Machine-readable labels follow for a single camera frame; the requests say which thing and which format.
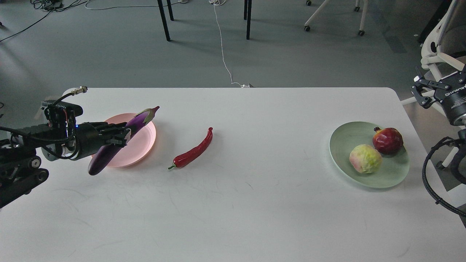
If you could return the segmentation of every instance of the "eggplant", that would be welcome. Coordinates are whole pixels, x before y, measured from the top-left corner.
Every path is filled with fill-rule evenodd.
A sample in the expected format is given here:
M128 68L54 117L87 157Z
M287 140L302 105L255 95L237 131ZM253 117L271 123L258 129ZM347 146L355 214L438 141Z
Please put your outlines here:
M150 121L152 121L152 119L155 116L155 112L157 112L158 109L159 106L156 106L152 109L148 108L136 114L128 123L126 123L125 127L131 130L130 139L133 138L139 130L141 130ZM121 147L116 145L102 146L89 163L89 175L94 176L97 175L100 171L102 171L120 150Z

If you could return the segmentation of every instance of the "white chair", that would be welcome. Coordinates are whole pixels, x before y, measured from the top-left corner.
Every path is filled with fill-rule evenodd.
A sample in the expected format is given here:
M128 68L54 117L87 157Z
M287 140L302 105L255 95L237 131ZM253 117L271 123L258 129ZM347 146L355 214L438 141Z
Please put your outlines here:
M439 82L443 77L464 68L463 61L465 61L466 47L463 46L462 42L466 41L465 10L466 1L453 0L446 15L424 41L421 49L421 64L422 68L429 70L425 78L432 78L431 80ZM432 97L433 95L433 90L423 93L425 97ZM401 101L402 105L413 102L416 102L414 97ZM438 102L432 104L432 107L446 116ZM457 151L458 148L453 147L445 160L437 163L437 168L446 168Z
M312 20L315 19L315 17L322 11L322 9L329 3L330 0L325 0L320 6L319 8L312 14L312 16L307 20L306 23L304 23L304 30L306 32L309 32L309 30L311 29L311 27L309 26L309 24L311 23ZM363 36L364 35L364 22L366 20L366 14L367 14L367 5L369 3L369 0L361 0L363 2L363 15L361 17L361 24L359 26L359 32L357 33L358 35L360 36ZM306 1L306 5L310 6L311 5L311 1L310 0L307 0ZM356 0L356 6L354 7L354 11L355 12L358 12L360 9L359 7L359 0Z

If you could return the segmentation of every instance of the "black table leg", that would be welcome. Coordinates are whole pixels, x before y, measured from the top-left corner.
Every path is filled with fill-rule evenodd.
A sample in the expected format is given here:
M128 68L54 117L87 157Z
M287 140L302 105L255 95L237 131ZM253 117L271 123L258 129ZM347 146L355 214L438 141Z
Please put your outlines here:
M173 21L173 11L171 10L171 1L167 0L168 14L170 15L170 20Z
M164 25L165 37L167 41L170 41L170 34L168 33L168 26L167 26L167 19L165 18L165 11L164 5L162 4L162 0L157 0L158 9L160 10L160 18L162 18L162 24Z
M247 0L247 28L246 28L246 40L249 40L249 33L251 31L251 6L253 0Z
M247 19L247 0L244 0L244 20Z

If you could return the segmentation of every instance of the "chair wheel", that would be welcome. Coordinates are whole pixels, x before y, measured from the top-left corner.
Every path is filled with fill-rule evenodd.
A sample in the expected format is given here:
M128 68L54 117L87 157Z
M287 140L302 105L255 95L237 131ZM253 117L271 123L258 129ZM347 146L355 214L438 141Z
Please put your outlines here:
M436 168L438 168L439 170L444 170L446 168L446 166L443 165L443 161L439 161L436 165L435 165Z

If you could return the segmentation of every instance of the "green plate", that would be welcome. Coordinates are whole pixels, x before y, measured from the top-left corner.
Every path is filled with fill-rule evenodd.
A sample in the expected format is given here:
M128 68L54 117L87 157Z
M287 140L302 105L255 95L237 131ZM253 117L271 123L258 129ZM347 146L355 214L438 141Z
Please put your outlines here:
M403 147L396 155L383 157L377 172L361 174L350 163L351 151L360 144L372 144L374 128L367 122L350 122L338 127L330 138L330 154L338 168L357 183L372 188L388 188L404 180L409 171L409 157Z

